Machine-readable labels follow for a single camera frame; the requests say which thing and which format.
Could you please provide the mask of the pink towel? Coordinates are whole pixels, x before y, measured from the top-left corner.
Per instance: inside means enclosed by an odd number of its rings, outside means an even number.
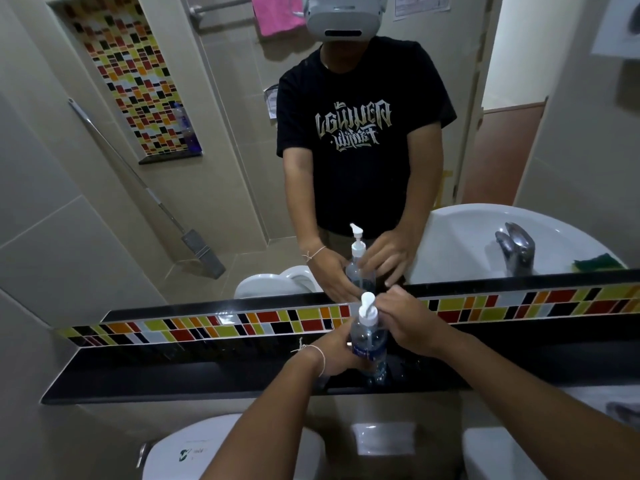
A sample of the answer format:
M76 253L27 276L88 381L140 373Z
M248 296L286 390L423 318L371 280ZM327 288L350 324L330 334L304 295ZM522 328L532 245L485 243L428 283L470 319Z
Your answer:
M262 37L271 37L305 26L303 0L251 0Z

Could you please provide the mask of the person's right hand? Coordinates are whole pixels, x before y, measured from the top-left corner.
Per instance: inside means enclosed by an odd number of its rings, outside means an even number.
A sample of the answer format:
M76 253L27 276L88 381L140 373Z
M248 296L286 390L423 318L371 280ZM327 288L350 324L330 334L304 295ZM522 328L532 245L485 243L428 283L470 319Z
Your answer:
M407 301L407 338L396 343L417 355L442 358L446 341L455 330L418 298L408 293Z

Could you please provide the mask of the white toilet bowl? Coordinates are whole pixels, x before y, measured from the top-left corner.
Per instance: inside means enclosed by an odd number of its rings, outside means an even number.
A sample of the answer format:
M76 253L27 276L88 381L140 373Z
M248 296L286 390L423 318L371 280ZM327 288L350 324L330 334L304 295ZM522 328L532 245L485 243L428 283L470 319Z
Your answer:
M280 274L255 274L236 287L235 299L290 296L322 292L308 266L293 266Z

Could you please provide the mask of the green sponge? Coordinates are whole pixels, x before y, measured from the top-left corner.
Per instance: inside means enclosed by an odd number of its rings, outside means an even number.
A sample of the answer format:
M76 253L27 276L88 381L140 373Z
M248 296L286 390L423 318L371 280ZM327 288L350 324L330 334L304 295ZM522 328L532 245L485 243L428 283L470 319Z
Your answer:
M594 258L585 260L575 260L572 263L574 273L594 273L603 271L617 271L626 269L626 266L612 257L609 253L604 253Z

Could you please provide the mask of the clear pump soap bottle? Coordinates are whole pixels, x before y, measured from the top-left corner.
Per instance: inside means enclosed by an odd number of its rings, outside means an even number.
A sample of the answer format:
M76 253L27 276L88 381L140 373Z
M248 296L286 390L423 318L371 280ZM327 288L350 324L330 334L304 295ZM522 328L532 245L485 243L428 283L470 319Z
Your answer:
M352 352L371 362L365 373L368 382L382 386L387 379L388 331L382 327L374 293L366 291L361 296L357 318L350 330Z

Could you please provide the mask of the white paper notice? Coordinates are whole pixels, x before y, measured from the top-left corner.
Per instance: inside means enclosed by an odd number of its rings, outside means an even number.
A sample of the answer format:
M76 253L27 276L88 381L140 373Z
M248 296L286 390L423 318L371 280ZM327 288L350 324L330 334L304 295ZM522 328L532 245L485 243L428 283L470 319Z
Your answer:
M394 21L418 13L441 13L451 9L451 0L395 0Z

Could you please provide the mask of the person's left hand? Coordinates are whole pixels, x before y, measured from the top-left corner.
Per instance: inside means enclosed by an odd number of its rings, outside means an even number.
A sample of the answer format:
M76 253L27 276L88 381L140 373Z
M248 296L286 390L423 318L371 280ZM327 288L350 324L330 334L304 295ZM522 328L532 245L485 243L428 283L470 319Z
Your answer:
M350 327L346 322L340 327ZM314 361L314 370L318 377L331 377L340 375L340 327L326 333L320 339L307 345L302 352L309 355Z

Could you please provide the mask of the chrome towel rail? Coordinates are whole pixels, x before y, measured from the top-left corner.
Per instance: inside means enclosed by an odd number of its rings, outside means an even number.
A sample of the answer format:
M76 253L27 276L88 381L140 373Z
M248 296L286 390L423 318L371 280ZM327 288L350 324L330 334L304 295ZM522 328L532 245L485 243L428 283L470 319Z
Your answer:
M188 8L188 13L192 18L202 18L205 14L213 11L251 4L252 0L231 0L227 2L215 2L206 6L192 5Z

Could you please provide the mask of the white toilet tank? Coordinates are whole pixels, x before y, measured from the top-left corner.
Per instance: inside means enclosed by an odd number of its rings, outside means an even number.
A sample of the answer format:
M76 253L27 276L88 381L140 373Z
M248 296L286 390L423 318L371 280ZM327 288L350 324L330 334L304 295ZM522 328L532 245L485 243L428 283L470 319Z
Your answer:
M199 480L240 413L212 417L180 429L149 450L141 480ZM322 437L303 428L294 480L329 480Z

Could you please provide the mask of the white head-mounted headset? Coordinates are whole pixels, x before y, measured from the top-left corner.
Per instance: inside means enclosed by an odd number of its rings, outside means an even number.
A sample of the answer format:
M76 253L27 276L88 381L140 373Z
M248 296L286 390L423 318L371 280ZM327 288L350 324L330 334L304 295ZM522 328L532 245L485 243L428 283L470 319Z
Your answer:
M388 0L301 0L294 12L317 41L369 41L380 30Z

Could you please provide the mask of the black stone ledge shelf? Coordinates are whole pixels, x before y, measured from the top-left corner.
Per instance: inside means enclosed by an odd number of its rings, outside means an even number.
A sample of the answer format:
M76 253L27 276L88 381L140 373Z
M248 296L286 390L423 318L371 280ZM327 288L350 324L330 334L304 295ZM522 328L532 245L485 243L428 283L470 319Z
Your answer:
M556 386L640 385L640 313L462 324L540 379ZM244 337L146 346L82 348L47 389L44 405L254 398L270 384L297 336ZM314 395L400 394L468 389L450 366L414 355L393 339L387 379L358 371L320 379Z

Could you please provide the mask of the person's left forearm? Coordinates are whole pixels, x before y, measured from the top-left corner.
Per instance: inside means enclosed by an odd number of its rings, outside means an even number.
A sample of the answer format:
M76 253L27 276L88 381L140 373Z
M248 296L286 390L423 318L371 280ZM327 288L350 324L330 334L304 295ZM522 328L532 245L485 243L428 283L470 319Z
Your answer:
M242 413L200 480L293 480L315 363L301 349Z

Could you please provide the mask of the large wall mirror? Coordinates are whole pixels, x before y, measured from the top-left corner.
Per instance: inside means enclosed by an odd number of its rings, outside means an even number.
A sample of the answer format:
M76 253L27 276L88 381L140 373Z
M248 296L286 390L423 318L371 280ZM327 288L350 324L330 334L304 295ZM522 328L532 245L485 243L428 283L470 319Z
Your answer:
M204 276L178 231L125 165L78 117L73 98L123 156L132 137L107 89L48 0L0 0L0 292L50 327L92 324L108 311L203 303L231 296ZM265 232L211 87L182 0L140 0L161 36L204 161L141 169L182 224L231 265L267 248Z

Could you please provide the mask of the person's right forearm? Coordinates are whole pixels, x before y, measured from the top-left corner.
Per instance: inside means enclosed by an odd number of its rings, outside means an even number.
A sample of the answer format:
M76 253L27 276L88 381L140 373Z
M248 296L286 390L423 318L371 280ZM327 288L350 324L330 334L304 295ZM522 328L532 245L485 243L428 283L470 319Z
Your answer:
M452 328L435 356L487 404L548 480L640 480L640 432Z

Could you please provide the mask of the grey flat mop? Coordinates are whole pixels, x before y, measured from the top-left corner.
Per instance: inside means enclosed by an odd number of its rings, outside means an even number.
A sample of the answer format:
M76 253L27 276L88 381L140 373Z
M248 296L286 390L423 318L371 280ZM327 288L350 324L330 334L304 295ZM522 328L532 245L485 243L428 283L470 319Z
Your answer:
M160 208L162 213L171 221L171 223L178 229L180 233L180 239L184 243L184 245L188 248L188 250L193 254L195 259L201 263L204 268L204 272L206 275L211 277L212 279L219 279L226 272L226 267L220 261L215 252L211 249L211 247L205 242L201 234L199 234L194 229L186 229L183 227L180 222L172 215L171 211L165 206L165 204L161 201L161 199L156 195L153 190L145 183L145 181L137 174L137 172L133 169L133 167L128 163L128 161L117 151L117 149L112 145L109 140L101 133L101 131L97 128L97 126L92 122L87 113L71 98L68 97L67 102L69 106L74 110L76 115L83 120L83 122L91 128L92 132L100 138L100 140L106 144L108 149L119 158L121 163L123 163L124 167L126 167L130 174L134 177L137 183L143 188L143 190L148 193L149 197L155 202L156 206Z

